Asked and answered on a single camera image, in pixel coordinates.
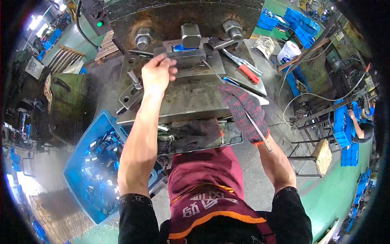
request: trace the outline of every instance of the bare arm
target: bare arm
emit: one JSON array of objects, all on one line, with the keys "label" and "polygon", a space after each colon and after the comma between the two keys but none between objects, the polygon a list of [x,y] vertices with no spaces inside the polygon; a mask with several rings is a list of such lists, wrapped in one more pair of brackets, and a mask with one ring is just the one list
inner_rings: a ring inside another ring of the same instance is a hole
[{"label": "bare arm", "polygon": [[128,193],[149,196],[148,181],[157,158],[157,126],[161,101],[176,68],[166,54],[153,58],[142,68],[144,97],[124,145],[118,171],[121,196]]},{"label": "bare arm", "polygon": [[359,139],[364,138],[364,131],[360,128],[358,121],[356,120],[355,114],[351,109],[348,110],[348,115],[351,117],[351,120],[353,122],[353,126],[355,127],[356,135]]},{"label": "bare arm", "polygon": [[264,143],[260,144],[259,149],[261,164],[264,172],[270,179],[275,194],[285,187],[292,186],[296,188],[296,176],[287,156],[276,144],[271,135],[266,139],[273,152],[270,153]]}]

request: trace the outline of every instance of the hex nut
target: hex nut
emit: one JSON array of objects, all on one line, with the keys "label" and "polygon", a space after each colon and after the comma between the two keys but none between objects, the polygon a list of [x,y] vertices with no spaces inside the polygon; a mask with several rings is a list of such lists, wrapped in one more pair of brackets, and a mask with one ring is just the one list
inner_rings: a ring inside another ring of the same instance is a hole
[{"label": "hex nut", "polygon": [[[142,40],[142,45],[138,46],[138,42]],[[137,30],[135,34],[134,41],[138,48],[145,49],[153,40],[152,30],[148,27],[141,27]]]},{"label": "hex nut", "polygon": [[185,48],[197,48],[200,45],[202,36],[200,35],[199,27],[197,24],[187,22],[181,25],[181,39],[183,41],[183,47]]},{"label": "hex nut", "polygon": [[223,23],[222,26],[223,26],[223,28],[225,30],[226,36],[228,36],[229,38],[232,38],[231,32],[240,32],[240,33],[242,33],[242,31],[243,31],[240,23],[238,23],[235,20],[227,20],[227,21],[225,21]]}]

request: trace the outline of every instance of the wooden block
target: wooden block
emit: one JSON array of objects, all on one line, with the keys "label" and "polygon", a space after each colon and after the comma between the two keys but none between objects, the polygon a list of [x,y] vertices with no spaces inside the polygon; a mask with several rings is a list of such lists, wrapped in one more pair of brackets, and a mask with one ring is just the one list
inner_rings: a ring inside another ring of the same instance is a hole
[{"label": "wooden block", "polygon": [[318,174],[324,176],[332,161],[332,152],[330,151],[328,140],[322,139],[317,143],[312,156],[317,158],[316,168]]}]

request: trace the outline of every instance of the red and black glove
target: red and black glove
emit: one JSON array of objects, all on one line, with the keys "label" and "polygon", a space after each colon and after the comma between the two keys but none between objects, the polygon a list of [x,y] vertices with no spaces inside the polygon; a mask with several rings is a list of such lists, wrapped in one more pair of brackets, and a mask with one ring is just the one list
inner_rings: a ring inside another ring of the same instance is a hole
[{"label": "red and black glove", "polygon": [[259,133],[245,113],[247,111],[261,133],[267,138],[269,127],[264,121],[264,110],[261,109],[259,100],[249,95],[242,88],[230,84],[220,85],[217,87],[217,90],[221,93],[223,101],[232,112],[237,128],[252,144],[257,146],[263,143]]}]

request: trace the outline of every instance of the metal parts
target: metal parts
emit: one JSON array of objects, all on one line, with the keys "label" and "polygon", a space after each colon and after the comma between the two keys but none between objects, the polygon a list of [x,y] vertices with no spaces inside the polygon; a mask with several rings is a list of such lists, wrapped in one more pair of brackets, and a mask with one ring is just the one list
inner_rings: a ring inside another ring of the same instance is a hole
[{"label": "metal parts", "polygon": [[141,27],[138,29],[134,38],[138,49],[145,50],[149,46],[153,40],[151,32],[152,30],[148,27]]},{"label": "metal parts", "polygon": [[233,44],[236,44],[238,42],[239,41],[235,41],[233,39],[231,39],[229,41],[223,41],[218,37],[212,37],[209,39],[208,44],[213,48],[213,51],[217,51],[217,50],[223,49],[225,47],[231,46]]},{"label": "metal parts", "polygon": [[232,40],[239,41],[243,38],[242,27],[240,23],[235,20],[228,20],[223,23],[223,28],[225,29],[226,36]]},{"label": "metal parts", "polygon": [[181,25],[181,39],[183,41],[183,47],[185,48],[198,48],[202,36],[200,35],[199,27],[197,24],[187,22]]},{"label": "metal parts", "polygon": [[[161,53],[167,52],[166,47],[155,48],[153,51],[153,56],[156,57]],[[176,67],[195,67],[197,65],[203,64],[202,58],[206,58],[206,53],[203,48],[188,50],[183,52],[167,52],[167,57],[176,59]]]},{"label": "metal parts", "polygon": [[135,110],[142,101],[144,91],[135,89],[134,84],[131,84],[119,97],[119,101],[127,110]]},{"label": "metal parts", "polygon": [[127,74],[129,74],[131,80],[133,81],[133,85],[135,89],[141,90],[144,87],[142,84],[141,77],[138,77],[131,68],[128,68]]}]

